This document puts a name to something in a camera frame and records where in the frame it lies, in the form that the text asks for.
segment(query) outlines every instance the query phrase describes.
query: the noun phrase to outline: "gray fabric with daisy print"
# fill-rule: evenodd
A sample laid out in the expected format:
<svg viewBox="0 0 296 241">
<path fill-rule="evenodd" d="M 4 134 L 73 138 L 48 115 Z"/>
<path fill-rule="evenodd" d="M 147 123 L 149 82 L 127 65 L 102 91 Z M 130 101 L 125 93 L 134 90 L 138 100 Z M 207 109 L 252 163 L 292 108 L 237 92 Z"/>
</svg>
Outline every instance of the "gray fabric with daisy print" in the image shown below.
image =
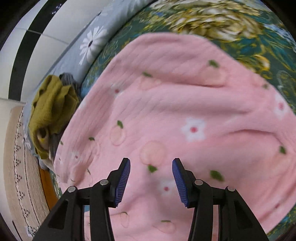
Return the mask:
<svg viewBox="0 0 296 241">
<path fill-rule="evenodd" d="M 92 63 L 109 39 L 131 17 L 150 2 L 152 2 L 152 0 L 113 0 L 72 41 L 59 59 L 49 69 L 24 107 L 25 144 L 33 155 L 37 156 L 29 136 L 28 123 L 30 120 L 32 101 L 44 79 L 50 74 L 59 76 L 67 72 L 73 75 L 74 80 L 80 86 Z"/>
</svg>

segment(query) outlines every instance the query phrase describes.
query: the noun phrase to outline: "silver screw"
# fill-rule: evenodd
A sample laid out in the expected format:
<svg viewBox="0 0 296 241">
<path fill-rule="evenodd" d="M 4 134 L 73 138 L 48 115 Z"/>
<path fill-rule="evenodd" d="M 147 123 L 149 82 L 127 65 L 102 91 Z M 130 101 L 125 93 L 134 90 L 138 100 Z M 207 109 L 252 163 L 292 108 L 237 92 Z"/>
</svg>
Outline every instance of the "silver screw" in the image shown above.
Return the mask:
<svg viewBox="0 0 296 241">
<path fill-rule="evenodd" d="M 201 186 L 203 184 L 203 181 L 200 179 L 195 180 L 194 182 L 196 185 Z"/>
<path fill-rule="evenodd" d="M 74 192 L 75 190 L 76 190 L 76 187 L 74 186 L 68 187 L 67 189 L 68 192 Z"/>
<path fill-rule="evenodd" d="M 228 186 L 227 189 L 228 189 L 228 191 L 231 191 L 231 192 L 234 192 L 235 191 L 235 188 L 234 187 Z"/>
<path fill-rule="evenodd" d="M 107 185 L 108 183 L 109 183 L 109 181 L 108 181 L 107 179 L 103 179 L 103 180 L 100 181 L 100 184 L 101 184 L 102 186 L 105 186 L 105 185 Z"/>
</svg>

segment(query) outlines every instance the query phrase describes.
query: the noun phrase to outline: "yellow-green garment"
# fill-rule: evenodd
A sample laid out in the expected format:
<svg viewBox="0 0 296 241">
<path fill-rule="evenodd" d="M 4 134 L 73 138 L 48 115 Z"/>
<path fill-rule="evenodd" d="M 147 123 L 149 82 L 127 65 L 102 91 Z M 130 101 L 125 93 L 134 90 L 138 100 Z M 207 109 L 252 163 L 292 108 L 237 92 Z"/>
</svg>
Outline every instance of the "yellow-green garment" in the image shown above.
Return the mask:
<svg viewBox="0 0 296 241">
<path fill-rule="evenodd" d="M 49 75 L 39 88 L 33 102 L 29 132 L 36 153 L 48 158 L 48 150 L 38 141 L 37 133 L 58 134 L 68 124 L 78 107 L 79 99 L 72 85 L 63 86 L 61 80 Z"/>
</svg>

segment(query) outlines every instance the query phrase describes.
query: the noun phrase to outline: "floral bedsheet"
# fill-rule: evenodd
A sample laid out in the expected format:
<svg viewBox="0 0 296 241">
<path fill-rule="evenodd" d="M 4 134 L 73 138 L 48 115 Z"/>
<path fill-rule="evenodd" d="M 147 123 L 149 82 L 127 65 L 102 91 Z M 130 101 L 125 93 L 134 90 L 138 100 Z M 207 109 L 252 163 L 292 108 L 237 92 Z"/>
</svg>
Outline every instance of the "floral bedsheet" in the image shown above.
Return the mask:
<svg viewBox="0 0 296 241">
<path fill-rule="evenodd" d="M 259 0 L 159 0 L 152 3 L 106 44 L 85 77 L 82 97 L 118 52 L 149 32 L 206 37 L 274 85 L 296 113 L 296 42 L 279 18 Z M 269 239 L 275 240 L 295 222 L 296 206 L 268 234 Z"/>
</svg>

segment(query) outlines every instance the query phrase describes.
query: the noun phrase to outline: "pink blanket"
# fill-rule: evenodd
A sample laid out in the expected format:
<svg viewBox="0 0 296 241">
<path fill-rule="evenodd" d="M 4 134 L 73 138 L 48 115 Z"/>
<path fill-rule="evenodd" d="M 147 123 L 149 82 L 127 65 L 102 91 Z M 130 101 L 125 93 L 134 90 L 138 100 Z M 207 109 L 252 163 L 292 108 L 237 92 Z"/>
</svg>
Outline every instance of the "pink blanket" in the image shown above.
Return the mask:
<svg viewBox="0 0 296 241">
<path fill-rule="evenodd" d="M 193 210 L 177 192 L 176 157 L 211 186 L 237 188 L 268 232 L 296 202 L 295 127 L 273 86 L 206 39 L 145 34 L 82 101 L 54 169 L 65 191 L 131 160 L 123 201 L 110 210 L 116 241 L 187 240 Z"/>
</svg>

